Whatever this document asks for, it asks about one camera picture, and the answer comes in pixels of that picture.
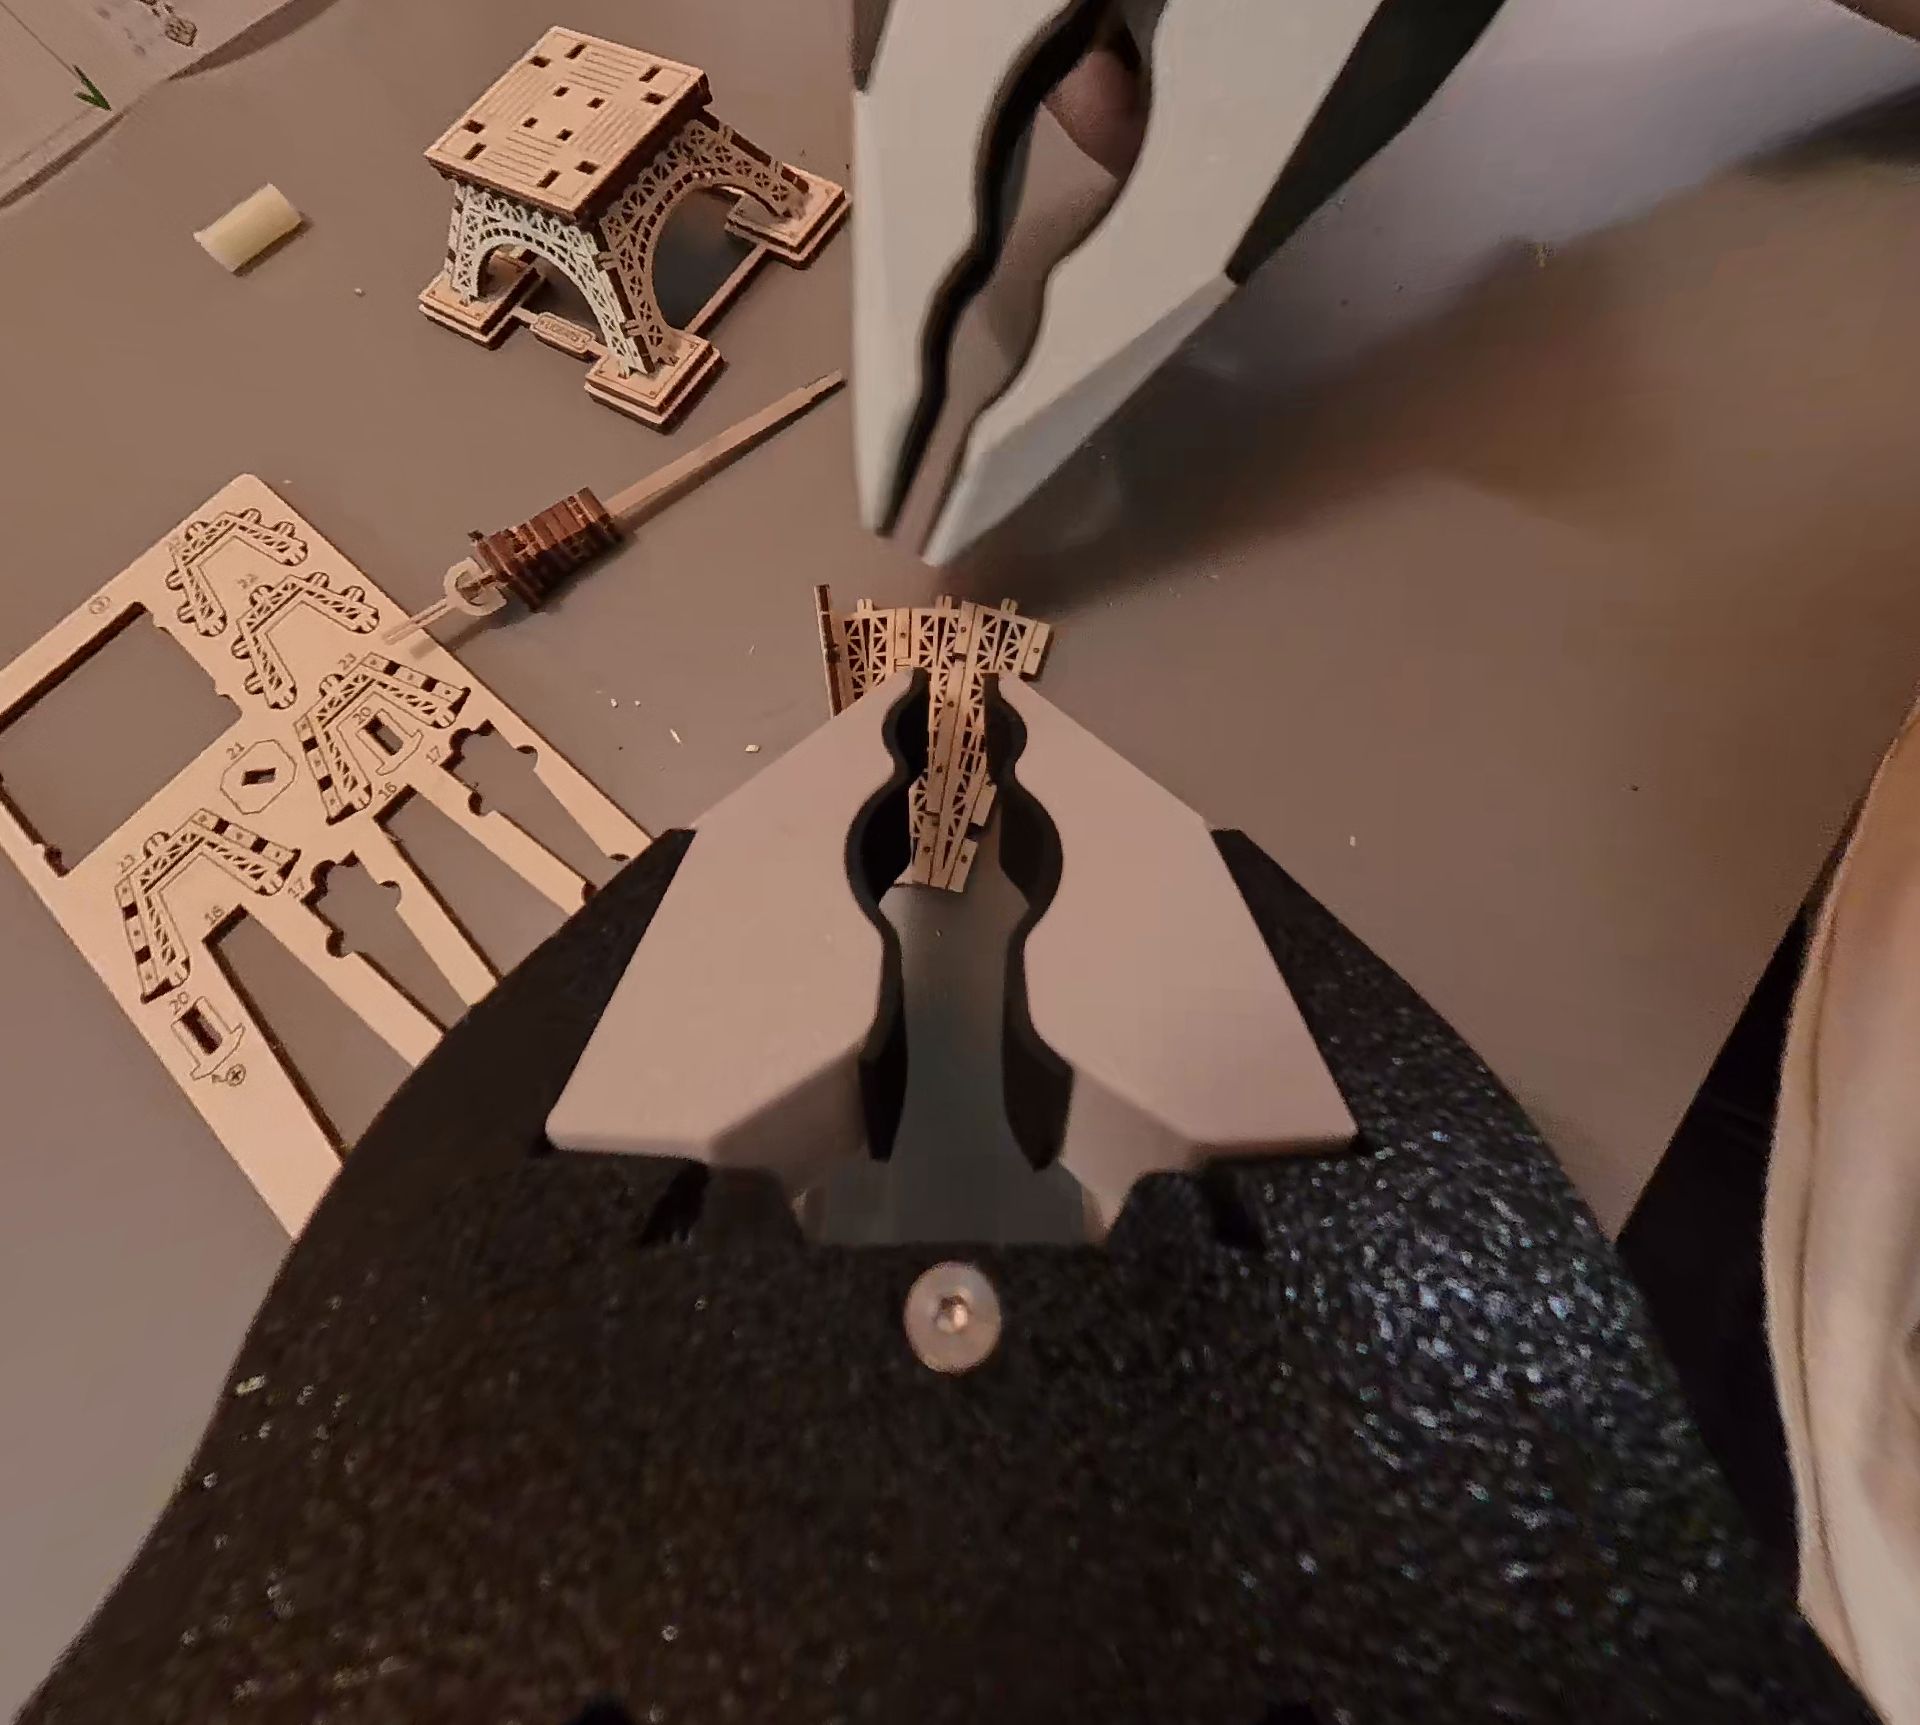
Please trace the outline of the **wooden punch-out parts sheet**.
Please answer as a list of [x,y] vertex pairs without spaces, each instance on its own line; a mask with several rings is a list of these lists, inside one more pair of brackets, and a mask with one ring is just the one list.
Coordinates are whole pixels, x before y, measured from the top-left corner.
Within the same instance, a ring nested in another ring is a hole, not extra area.
[[300,513],[242,472],[179,519],[3,669],[12,724],[149,616],[235,712],[219,741],[68,858],[3,795],[1,842],[260,1202],[298,1236],[337,1176],[343,1144],[256,1018],[217,950],[256,920],[399,1059],[441,1028],[318,913],[321,875],[358,865],[396,890],[397,920],[464,1008],[500,976],[384,820],[419,801],[564,916],[593,882],[456,774],[466,738],[532,754],[585,838],[630,860],[650,834]]

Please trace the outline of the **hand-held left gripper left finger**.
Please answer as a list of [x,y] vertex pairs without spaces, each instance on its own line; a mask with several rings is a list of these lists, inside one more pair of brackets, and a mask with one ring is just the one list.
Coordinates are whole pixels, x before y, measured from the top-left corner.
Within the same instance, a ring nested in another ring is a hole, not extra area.
[[804,1238],[886,1161],[905,1093],[900,937],[924,676],[896,672],[708,806],[544,1136],[564,1155],[770,1179]]

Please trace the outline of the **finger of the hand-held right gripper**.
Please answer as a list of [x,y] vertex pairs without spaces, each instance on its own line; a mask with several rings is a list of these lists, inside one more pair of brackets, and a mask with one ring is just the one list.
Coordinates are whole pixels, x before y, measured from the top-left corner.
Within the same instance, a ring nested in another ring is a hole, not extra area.
[[1043,95],[1102,0],[853,0],[852,387],[862,522],[890,534],[947,407]]
[[973,418],[924,560],[989,532],[1232,295],[1229,261],[1382,0],[1165,0],[1140,155],[1046,277],[1020,369]]

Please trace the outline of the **grey desk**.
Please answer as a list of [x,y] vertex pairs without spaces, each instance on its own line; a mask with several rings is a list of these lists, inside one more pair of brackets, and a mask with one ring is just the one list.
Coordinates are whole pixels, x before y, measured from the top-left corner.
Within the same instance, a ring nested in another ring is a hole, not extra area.
[[[1812,0],[1513,0],[961,597],[1243,829],[1611,1231],[1915,685],[1915,51]],[[850,0],[306,0],[3,208],[3,662],[252,471],[412,608],[684,449],[416,310],[422,158],[544,27],[850,155]],[[263,181],[256,272],[194,230]],[[647,829],[823,718],[810,592],[924,599],[842,394],[473,669]],[[186,1470],[286,1236],[3,862],[3,1720]]]

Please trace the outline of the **narrow wooden lattice panel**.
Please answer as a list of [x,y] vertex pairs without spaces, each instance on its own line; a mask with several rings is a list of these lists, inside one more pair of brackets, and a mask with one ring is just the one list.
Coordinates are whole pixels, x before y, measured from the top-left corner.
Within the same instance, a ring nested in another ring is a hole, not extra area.
[[914,855],[901,884],[961,893],[989,799],[981,608],[947,595],[910,612],[907,667],[926,675],[924,773],[907,797]]

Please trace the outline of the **wooden lattice tower section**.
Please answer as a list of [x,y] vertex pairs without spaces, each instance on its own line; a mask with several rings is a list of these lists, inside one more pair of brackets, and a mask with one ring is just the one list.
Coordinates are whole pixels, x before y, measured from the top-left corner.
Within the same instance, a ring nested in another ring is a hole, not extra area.
[[924,607],[858,600],[840,611],[829,587],[817,585],[813,608],[832,714],[896,672],[924,672],[929,707],[957,705],[975,669],[1032,681],[1051,639],[1051,625],[1016,600],[986,607],[942,595]]

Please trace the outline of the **small cream wax block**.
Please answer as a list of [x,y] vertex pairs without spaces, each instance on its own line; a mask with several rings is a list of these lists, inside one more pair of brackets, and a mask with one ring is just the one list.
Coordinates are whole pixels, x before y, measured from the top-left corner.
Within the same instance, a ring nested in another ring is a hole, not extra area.
[[265,182],[195,228],[194,243],[223,272],[240,275],[296,237],[306,220],[277,184]]

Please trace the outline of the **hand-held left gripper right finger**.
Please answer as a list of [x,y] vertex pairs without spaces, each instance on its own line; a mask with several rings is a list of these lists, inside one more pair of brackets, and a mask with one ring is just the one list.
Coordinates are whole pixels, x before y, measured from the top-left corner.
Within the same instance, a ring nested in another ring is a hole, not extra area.
[[1074,1179],[1088,1230],[1135,1185],[1338,1155],[1357,1126],[1223,844],[1185,802],[1016,678],[989,688],[1005,954],[1004,1105]]

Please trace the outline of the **wooden tower base model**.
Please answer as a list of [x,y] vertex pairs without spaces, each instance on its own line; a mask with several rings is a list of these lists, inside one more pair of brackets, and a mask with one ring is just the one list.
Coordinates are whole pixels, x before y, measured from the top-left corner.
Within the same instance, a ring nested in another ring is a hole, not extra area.
[[[546,31],[423,156],[449,227],[419,315],[487,350],[525,327],[585,365],[598,405],[655,430],[722,370],[708,327],[757,268],[810,266],[852,212],[842,184],[726,124],[699,66],[572,29]],[[659,245],[697,196],[727,201],[742,257],[678,324]]]

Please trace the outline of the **cream printed shirt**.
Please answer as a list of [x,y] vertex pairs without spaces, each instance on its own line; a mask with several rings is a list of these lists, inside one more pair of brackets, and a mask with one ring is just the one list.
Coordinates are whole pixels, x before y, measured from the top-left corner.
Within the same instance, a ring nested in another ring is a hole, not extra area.
[[1795,980],[1761,1230],[1795,1589],[1872,1709],[1918,1720],[1918,714]]

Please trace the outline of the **wooden tower spire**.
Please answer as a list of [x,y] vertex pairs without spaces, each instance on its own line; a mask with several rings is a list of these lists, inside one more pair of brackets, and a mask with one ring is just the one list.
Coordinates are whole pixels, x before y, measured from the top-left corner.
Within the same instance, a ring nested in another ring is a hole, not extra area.
[[522,522],[471,532],[468,555],[443,573],[439,597],[389,627],[384,643],[396,644],[449,615],[480,618],[508,607],[539,611],[577,573],[621,549],[644,522],[705,486],[846,382],[840,370],[804,382],[609,500],[583,486]]

